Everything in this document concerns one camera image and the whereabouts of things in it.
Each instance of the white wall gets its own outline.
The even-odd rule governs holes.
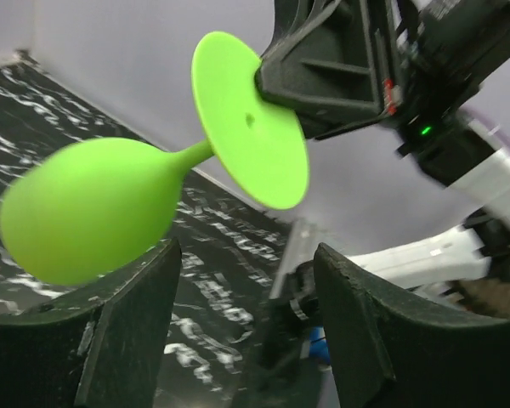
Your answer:
[[[273,31],[273,1],[37,0],[34,54],[67,86],[175,150],[202,138],[190,57],[212,30],[230,31],[262,52]],[[510,133],[510,62],[473,105]],[[310,146],[312,186],[287,215],[307,216],[352,251],[369,251],[440,232],[473,209],[400,161],[397,146],[376,128]],[[215,159],[202,168],[237,190]]]
[[[34,25],[33,0],[0,0],[0,60],[28,48]]]

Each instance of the black plastic bracket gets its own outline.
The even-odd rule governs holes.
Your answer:
[[[295,382],[309,332],[314,326],[321,326],[313,263],[301,263],[285,279],[280,296],[265,304],[256,324],[261,343],[257,355],[251,358],[250,376],[257,377],[251,382],[259,391],[276,390]]]
[[[460,110],[444,117],[419,115],[397,131],[404,141],[400,155],[411,154],[423,173],[445,187],[495,153]]]
[[[263,99],[294,109],[303,124],[319,123],[328,137],[393,113],[401,79],[390,0],[291,2],[298,7],[287,11],[282,3],[256,75]],[[304,130],[307,138],[322,136]]]

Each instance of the white plastic part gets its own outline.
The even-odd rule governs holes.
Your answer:
[[[510,151],[499,149],[450,186],[492,212],[510,229]]]
[[[501,126],[496,125],[493,128],[488,128],[478,119],[473,119],[468,126],[483,140],[485,140],[495,151],[501,148],[510,150],[510,145],[506,145],[502,138],[497,137],[501,131]]]
[[[477,235],[456,226],[425,240],[349,259],[386,281],[410,289],[435,282],[484,277],[490,259],[479,254],[481,247]]]

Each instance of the black countertop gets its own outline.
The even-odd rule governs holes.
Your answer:
[[[14,178],[69,143],[138,137],[65,91],[31,62],[0,69],[0,195]],[[170,235],[183,271],[155,407],[225,406],[235,392],[252,320],[268,299],[289,228],[191,172]],[[0,242],[0,313],[68,292],[23,272]]]

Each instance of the green rubber toy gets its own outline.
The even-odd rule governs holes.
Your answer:
[[[185,174],[213,155],[253,200],[295,207],[309,184],[306,144],[293,111],[260,99],[260,63],[241,40],[212,32],[191,72],[204,141],[169,153],[132,139],[90,139],[12,183],[0,203],[0,237],[14,261],[67,286],[132,262],[170,228]]]

